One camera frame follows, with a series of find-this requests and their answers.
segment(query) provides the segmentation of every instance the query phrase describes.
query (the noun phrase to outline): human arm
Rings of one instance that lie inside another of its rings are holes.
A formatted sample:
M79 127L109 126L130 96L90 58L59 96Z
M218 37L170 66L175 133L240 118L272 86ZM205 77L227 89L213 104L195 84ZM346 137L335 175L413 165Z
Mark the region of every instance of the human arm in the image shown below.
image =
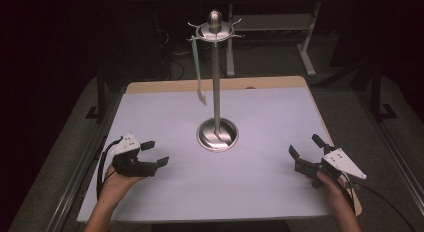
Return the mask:
M339 231L360 232L361 227L356 215L353 213L340 188L335 184L335 181L321 171L317 172L317 177L324 184L325 202L331 216L336 220Z
M112 165L105 173L107 178L102 192L84 231L108 231L112 213L128 190L143 177L126 177L115 172Z

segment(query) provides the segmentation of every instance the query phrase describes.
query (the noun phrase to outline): table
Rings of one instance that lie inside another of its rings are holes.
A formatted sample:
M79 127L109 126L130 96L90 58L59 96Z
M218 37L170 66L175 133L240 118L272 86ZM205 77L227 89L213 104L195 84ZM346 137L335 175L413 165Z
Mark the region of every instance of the table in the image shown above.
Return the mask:
M203 87L210 103L212 81L203 80ZM312 134L331 143L302 77L222 79L221 115L236 124L240 137L233 148L221 153L206 151L195 139L200 123L213 117L212 106L198 101L196 89L197 81L128 86L106 145L133 132L140 142L156 141L156 147L142 152L140 160L164 156L170 160L155 177L128 192L112 221L211 222L328 215L322 192L294 171L288 153L292 144L302 158L318 162L323 152L310 139ZM88 220L96 203L95 183L93 176L80 222ZM355 201L359 214L362 208Z

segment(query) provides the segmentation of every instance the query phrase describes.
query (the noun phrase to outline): black cable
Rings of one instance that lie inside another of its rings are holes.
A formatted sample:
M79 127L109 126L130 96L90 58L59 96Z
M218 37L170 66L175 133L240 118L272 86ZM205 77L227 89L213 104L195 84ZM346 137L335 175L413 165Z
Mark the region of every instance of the black cable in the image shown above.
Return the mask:
M174 75L172 74L172 70L169 69L170 70L169 72L170 72L171 80L180 80L181 78L183 78L184 73L185 73L184 66L182 64L176 62L176 61L171 61L170 63L174 63L174 64L176 64L176 65L178 65L178 66L181 67L181 74L180 74L180 76L178 76L178 78L174 78Z
M109 179L109 178L110 178L110 176L112 176L113 174L115 174L115 172L116 172L116 170L112 171L112 173L110 173L110 175L108 175L108 176L105 178L105 180L103 180L102 187L103 187L103 185L105 184L106 180L107 180L107 179Z
M353 201L353 197L350 196L350 194L347 192L347 190L344 188L344 186L339 183L339 181L337 181L336 179L333 179L333 181L336 183L337 187L339 187L340 191L343 193L343 196L345 197L345 199L349 203L350 208L352 208L353 214L356 215L355 203Z
M99 199L100 197L100 192L102 191L102 187L103 187L103 182L102 182L102 178L103 178L103 167L105 166L105 161L106 161L106 156L108 151L110 150L110 148L116 144L118 144L119 142L121 142L122 140L122 136L119 140L115 140L112 143L110 143L108 145L108 147L106 148L105 151L102 152L102 156L100 157L100 162L99 162L99 168L97 169L97 187L96 187L96 192L97 192L97 199Z
M345 174L342 173L342 176L346 179L346 181L349 183L349 190L350 190L350 197L352 197L353 200L353 189L352 189L352 183L350 182L350 179L347 178Z
M362 189L366 189L369 192L371 192L374 195L376 195L377 197L379 197L380 199L382 199L384 202L386 202L402 218L402 220L408 225L408 227L409 227L409 229L411 231L413 231L413 232L416 231L414 229L414 227L412 227L411 223L406 219L406 217L389 200L387 200L383 195L381 195L377 191L375 191L375 190L373 190L373 189L371 189L368 186L365 186L363 184L359 184L359 183L356 183L356 182L354 182L353 184L359 185Z

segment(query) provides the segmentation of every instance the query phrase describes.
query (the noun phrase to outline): round metal base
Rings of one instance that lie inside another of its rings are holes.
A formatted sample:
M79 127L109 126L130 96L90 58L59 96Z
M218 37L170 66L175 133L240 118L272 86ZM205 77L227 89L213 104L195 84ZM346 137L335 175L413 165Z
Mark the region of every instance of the round metal base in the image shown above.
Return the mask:
M214 119L203 122L197 129L197 141L206 150L224 152L231 149L238 140L238 130L233 122L221 118L220 131L215 133Z

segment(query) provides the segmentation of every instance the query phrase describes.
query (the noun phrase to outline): metal leg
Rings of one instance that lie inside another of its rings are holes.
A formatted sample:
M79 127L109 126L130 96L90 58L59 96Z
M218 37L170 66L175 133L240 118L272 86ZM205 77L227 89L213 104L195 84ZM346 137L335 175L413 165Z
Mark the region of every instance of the metal leg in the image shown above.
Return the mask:
M218 44L212 44L212 83L213 83L213 112L215 120L215 135L219 138L221 115L220 115L220 88L219 88L219 48Z
M311 18L309 19L308 28L306 30L306 37L302 44L297 45L299 50L300 57L302 58L303 64L305 65L306 72L309 76L313 77L316 75L314 67L312 66L311 60L309 59L307 49L309 41L311 40L312 33L314 31L315 23L317 21L318 12L321 7L321 1L315 2L314 10L312 12Z
M233 23L233 4L230 4L228 8L228 23ZM227 45L227 77L234 77L234 58L233 58L233 39L228 39Z

